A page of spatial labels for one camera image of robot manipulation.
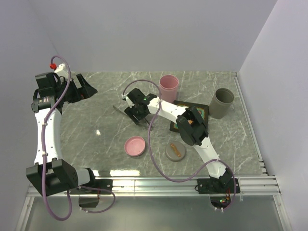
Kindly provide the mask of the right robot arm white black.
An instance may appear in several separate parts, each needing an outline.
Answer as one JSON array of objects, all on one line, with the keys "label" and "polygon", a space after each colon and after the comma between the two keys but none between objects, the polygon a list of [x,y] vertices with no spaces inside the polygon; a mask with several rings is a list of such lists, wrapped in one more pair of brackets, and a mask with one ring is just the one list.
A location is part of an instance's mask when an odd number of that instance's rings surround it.
[{"label": "right robot arm white black", "polygon": [[215,191],[224,192],[230,182],[236,182],[231,168],[220,160],[215,151],[207,125],[195,107],[177,106],[154,94],[146,96],[138,88],[134,88],[127,94],[123,93],[122,100],[128,103],[125,113],[135,124],[149,114],[154,115],[153,120],[161,116],[175,123],[182,141],[193,147],[204,162],[197,172],[199,173],[204,167],[207,168]]}]

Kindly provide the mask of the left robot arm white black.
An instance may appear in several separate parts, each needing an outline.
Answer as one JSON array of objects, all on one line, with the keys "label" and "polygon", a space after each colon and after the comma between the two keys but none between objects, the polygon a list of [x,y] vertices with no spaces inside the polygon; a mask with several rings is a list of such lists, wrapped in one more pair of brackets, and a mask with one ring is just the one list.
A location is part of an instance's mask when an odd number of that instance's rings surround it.
[{"label": "left robot arm white black", "polygon": [[64,161],[61,152],[60,125],[65,102],[76,103],[97,93],[81,74],[80,88],[55,72],[36,75],[38,89],[31,109],[38,127],[38,146],[34,166],[26,169],[26,177],[41,195],[54,195],[80,186],[85,193],[97,189],[97,180],[90,168],[76,170]]}]

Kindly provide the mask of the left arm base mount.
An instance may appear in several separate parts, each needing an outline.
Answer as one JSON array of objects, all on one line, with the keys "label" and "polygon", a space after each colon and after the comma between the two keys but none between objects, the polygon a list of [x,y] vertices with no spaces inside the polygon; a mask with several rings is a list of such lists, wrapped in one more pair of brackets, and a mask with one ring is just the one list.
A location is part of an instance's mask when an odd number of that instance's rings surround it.
[{"label": "left arm base mount", "polygon": [[95,209],[99,202],[103,201],[103,196],[111,196],[112,204],[115,202],[113,193],[113,180],[98,179],[79,188],[70,190],[70,195],[78,196],[78,204],[82,209]]}]

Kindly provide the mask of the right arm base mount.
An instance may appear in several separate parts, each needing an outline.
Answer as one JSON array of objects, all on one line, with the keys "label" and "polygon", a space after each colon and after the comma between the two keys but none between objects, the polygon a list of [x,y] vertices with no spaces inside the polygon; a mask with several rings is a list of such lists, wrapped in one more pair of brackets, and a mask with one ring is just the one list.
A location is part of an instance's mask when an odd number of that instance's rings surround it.
[{"label": "right arm base mount", "polygon": [[210,202],[216,209],[224,210],[232,202],[232,197],[241,192],[238,179],[233,179],[227,183],[222,183],[218,179],[197,179],[197,185],[194,188],[199,194],[209,194]]}]

